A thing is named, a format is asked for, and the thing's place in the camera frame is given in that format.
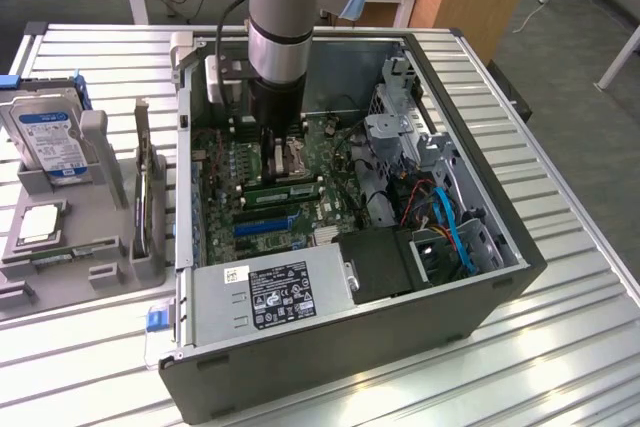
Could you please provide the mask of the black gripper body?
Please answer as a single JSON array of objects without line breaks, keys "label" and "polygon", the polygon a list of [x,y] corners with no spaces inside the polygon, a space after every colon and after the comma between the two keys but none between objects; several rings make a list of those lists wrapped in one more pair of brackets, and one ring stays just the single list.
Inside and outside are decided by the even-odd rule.
[{"label": "black gripper body", "polygon": [[284,138],[302,111],[306,75],[276,84],[263,78],[249,81],[249,108],[260,129],[262,143]]}]

